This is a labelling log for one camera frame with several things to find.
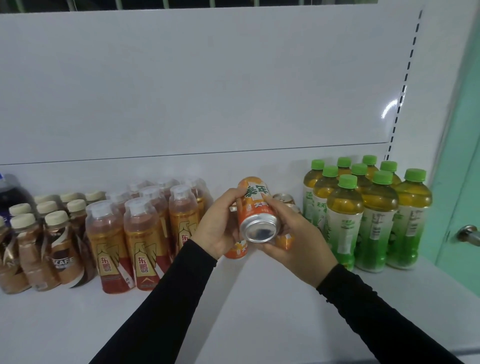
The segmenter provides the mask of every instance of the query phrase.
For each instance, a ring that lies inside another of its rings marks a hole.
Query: green label
[[[358,268],[370,272],[383,270],[395,213],[364,209],[355,247],[355,265]]]
[[[325,221],[327,218],[327,199],[313,195],[313,216],[312,224],[318,227],[320,231],[324,231]]]
[[[338,262],[348,270],[353,269],[353,250],[357,242],[362,213],[339,214],[327,208],[324,227],[326,240]]]
[[[303,217],[312,222],[313,188],[303,185]]]
[[[387,263],[396,268],[413,267],[428,207],[399,206],[388,242]]]

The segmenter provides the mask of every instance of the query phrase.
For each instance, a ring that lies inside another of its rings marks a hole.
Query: green cap
[[[352,174],[357,176],[364,176],[367,174],[368,166],[365,163],[352,164]]]
[[[357,188],[357,176],[353,174],[342,174],[338,180],[338,186],[343,188]]]
[[[382,163],[380,163],[380,170],[396,172],[397,165],[397,162],[393,162],[392,160],[384,160]]]
[[[336,161],[336,165],[339,167],[350,167],[352,160],[349,157],[340,157]]]
[[[337,166],[325,166],[324,177],[336,177],[336,176],[338,176]]]
[[[423,182],[427,177],[427,171],[418,168],[409,168],[405,172],[405,180],[410,182]]]
[[[372,182],[376,184],[392,184],[393,173],[387,170],[378,170],[373,174]]]
[[[325,162],[323,159],[314,159],[312,160],[312,169],[313,170],[322,170],[324,169]]]
[[[363,156],[363,159],[361,160],[362,163],[368,164],[368,165],[374,165],[377,163],[377,156],[372,156],[370,154],[367,154],[366,156]]]

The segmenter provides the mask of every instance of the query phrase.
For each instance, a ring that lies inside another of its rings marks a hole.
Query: right hand
[[[282,223],[284,232],[294,236],[290,250],[283,250],[272,244],[257,244],[257,248],[282,263],[305,283],[317,288],[338,262],[320,231],[302,215],[294,212],[284,203],[264,195]]]

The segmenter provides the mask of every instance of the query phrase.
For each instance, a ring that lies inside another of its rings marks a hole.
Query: door handle
[[[456,233],[457,240],[467,242],[474,246],[480,246],[480,232],[474,225],[466,225]]]

